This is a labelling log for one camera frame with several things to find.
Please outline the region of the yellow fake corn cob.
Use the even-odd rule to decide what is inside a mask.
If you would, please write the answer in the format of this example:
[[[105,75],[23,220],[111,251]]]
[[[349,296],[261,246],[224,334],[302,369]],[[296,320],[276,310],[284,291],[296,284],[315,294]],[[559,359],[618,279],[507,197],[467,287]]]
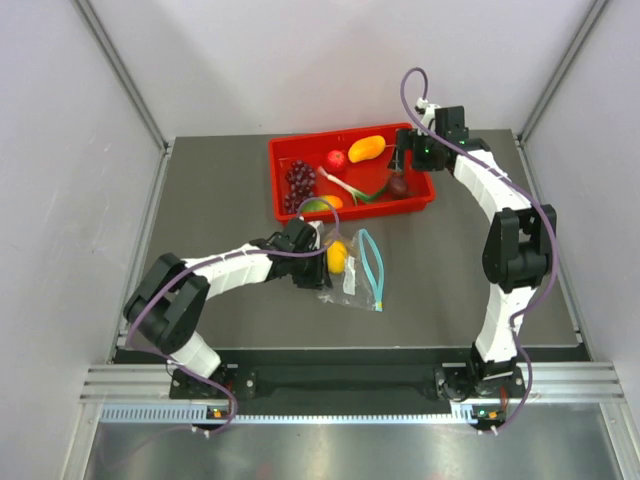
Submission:
[[[354,142],[347,153],[351,163],[360,163],[379,157],[386,149],[387,143],[383,136],[368,136]]]

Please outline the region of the yellow fake lemon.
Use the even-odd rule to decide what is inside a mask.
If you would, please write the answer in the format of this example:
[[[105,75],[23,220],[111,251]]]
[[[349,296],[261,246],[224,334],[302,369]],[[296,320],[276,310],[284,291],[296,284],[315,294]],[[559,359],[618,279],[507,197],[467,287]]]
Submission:
[[[331,274],[342,274],[345,271],[349,252],[345,244],[335,240],[327,249],[327,266]]]

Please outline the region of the clear zip top bag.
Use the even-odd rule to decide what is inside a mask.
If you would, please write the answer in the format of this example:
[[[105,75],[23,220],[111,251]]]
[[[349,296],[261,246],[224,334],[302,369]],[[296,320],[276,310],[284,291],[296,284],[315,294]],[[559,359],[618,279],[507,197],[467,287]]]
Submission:
[[[345,271],[329,272],[333,287],[320,290],[317,298],[324,303],[382,312],[385,269],[373,237],[366,229],[360,229],[349,239],[332,229],[325,235],[323,245],[335,240],[343,242],[349,252]]]

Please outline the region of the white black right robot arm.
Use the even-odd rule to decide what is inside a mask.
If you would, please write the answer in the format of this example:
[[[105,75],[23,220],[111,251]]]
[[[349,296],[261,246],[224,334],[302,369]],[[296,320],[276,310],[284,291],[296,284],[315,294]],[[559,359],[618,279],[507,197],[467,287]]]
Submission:
[[[490,283],[482,329],[472,344],[466,371],[439,374],[441,394],[461,401],[487,396],[517,378],[516,341],[538,287],[553,266],[551,237],[556,212],[534,208],[496,162],[489,145],[473,138],[461,106],[443,108],[424,98],[413,109],[420,128],[401,128],[390,168],[447,170],[479,204],[489,222],[482,268]]]

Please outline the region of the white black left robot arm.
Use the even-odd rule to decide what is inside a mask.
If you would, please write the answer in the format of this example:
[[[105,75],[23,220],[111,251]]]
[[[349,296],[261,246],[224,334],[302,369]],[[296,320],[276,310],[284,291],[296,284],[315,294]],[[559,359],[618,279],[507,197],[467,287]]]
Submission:
[[[196,332],[206,301],[246,285],[289,277],[302,289],[331,284],[321,221],[290,220],[267,239],[203,259],[160,256],[123,307],[130,331],[140,333],[157,352],[186,368],[205,396],[226,387],[219,355]]]

